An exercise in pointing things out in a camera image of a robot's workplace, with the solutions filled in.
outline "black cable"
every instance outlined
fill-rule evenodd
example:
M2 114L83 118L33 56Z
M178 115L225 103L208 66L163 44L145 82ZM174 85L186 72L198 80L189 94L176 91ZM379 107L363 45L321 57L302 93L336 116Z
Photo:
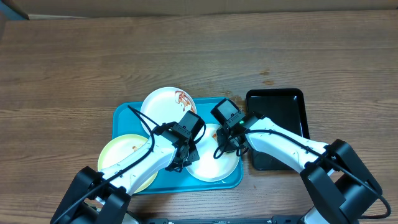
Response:
M245 150L244 150L242 153L239 153L241 150L242 150L242 148L238 148L238 149L236 150L236 156L238 156L238 157L243 156L243 154L245 154L245 153L248 152L249 147L246 147Z
M137 117L138 119L140 119L142 121L142 123L144 123L145 127L150 130L150 127L148 126L148 124L145 122L145 120L143 118L141 118L138 114L142 114L140 111L132 108L131 106L127 106ZM151 122L153 122L154 124L156 124L154 121L152 121L151 119L149 119L146 115L144 115L148 120L150 120ZM138 163L140 163L141 161L143 161L154 149L155 146L155 137L154 137L154 133L152 131L150 132L150 138L152 139L152 144L150 145L150 148L148 149L148 151L141 157L139 158L136 162L133 162L132 164L130 164L129 166L127 166L126 168L119 170L119 172L117 172L116 174L114 174L113 176L111 176L110 178L106 179L104 182L100 183L98 186L96 186L95 188L89 190L86 194L84 194L79 200L77 200L75 203L73 203L71 206L69 206L54 222L53 224L57 224L61 218L63 218L71 209L75 208L76 206L78 206L80 203L82 203L87 197L89 197L91 194L95 193L97 190L103 188L106 184L110 183L112 180L118 178L119 176L123 175L125 172L127 172L129 169L133 168L134 166L136 166Z
M228 128L226 126L223 126L223 137L224 137L223 142L224 142L224 144L221 144L216 148L216 150L214 151L214 154L213 154L214 159L219 159L224 154L225 148L227 146L236 150L236 156L238 156L238 157L242 156L244 153L246 153L249 150L249 148L247 148L243 153L239 153L241 148L239 148L239 146L236 147L229 141L229 139L228 139L229 134L230 134L230 132L229 132ZM220 151L221 147L223 147L223 150L221 150L220 154L217 156L217 153L218 153L218 151Z
M158 125L154 120L150 119L148 116L146 116L145 114L141 113L141 111L132 108L130 105L127 105L127 107L128 107L131 111L136 112L136 113L139 113L140 115L142 115L143 117L145 117L146 119L148 119L150 122L152 122L154 125L156 125L156 126L159 127L159 125Z
M203 134L196 141L194 141L193 143L197 144L198 142L200 142L200 140L204 137L205 133L206 133L206 124L203 125Z
M391 214L391 206L389 205L388 201L379 193L377 193L372 187L370 187L367 183L363 182L362 180L360 180L359 178L357 178L355 175L353 175L352 173L350 173L348 170L342 168L340 165L338 165L337 163L335 163L334 161L332 161L331 159L326 158L324 155L320 154L317 151L314 151L313 149L311 149L310 147L296 141L295 139L291 138L290 136L274 131L274 130L250 130L248 129L247 131L245 131L244 133L241 134L237 134L235 136L231 136L228 140L232 140L234 138L240 137L240 136L244 136L246 134L249 133L270 133L270 134L276 134L278 136L281 136L283 138L286 138L287 140L291 141L292 143L300 146L301 148L303 148L304 150L311 152L312 154L318 156L319 158L323 159L324 161L326 161L327 163L329 163L329 165L331 165L334 169L336 170L340 170L342 171L344 174L348 175L349 177L351 177L358 185L362 185L364 186L366 189L370 190L378 199L380 199L380 201L384 204L384 206L386 207L386 212L383 215L363 215L360 217L360 219L382 219L382 218L387 218L388 216L390 216Z

